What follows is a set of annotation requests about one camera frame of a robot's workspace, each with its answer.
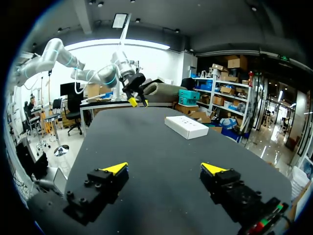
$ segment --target green exit sign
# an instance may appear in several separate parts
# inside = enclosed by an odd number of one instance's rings
[[[283,60],[283,61],[288,61],[289,62],[289,57],[285,56],[285,55],[278,55],[278,58],[280,60]]]

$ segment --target teal box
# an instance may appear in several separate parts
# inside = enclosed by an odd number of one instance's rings
[[[179,97],[187,99],[200,99],[200,93],[194,91],[179,90]]]
[[[197,104],[197,100],[195,100],[195,99],[187,99],[187,98],[184,98],[184,97],[179,97],[179,104],[196,105]]]

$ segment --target robotic arm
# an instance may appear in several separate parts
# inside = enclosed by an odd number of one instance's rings
[[[56,61],[66,67],[74,68],[71,78],[75,80],[97,83],[112,88],[117,84],[117,79],[119,79],[123,84],[123,92],[126,93],[128,101],[133,106],[137,106],[134,98],[134,95],[136,96],[137,94],[140,96],[144,106],[148,106],[148,102],[139,88],[146,79],[141,73],[135,74],[130,61],[123,51],[116,51],[112,55],[112,64],[105,66],[99,71],[84,70],[85,64],[65,50],[62,40],[58,38],[53,38],[47,43],[42,56],[35,57],[15,72],[14,85],[20,87],[27,79],[37,73],[52,70]]]

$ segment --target black table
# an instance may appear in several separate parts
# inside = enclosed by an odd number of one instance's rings
[[[253,190],[289,202],[289,180],[265,161],[225,136],[186,140],[164,124],[180,116],[169,108],[104,110],[92,122],[69,174],[66,191],[83,184],[87,173],[122,162],[130,179],[113,205],[107,205],[89,234],[236,234],[221,205],[215,205],[199,179],[200,164],[234,168]]]

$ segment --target white box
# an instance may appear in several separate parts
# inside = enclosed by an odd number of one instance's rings
[[[209,128],[186,116],[166,117],[165,125],[176,131],[187,140],[206,136]]]

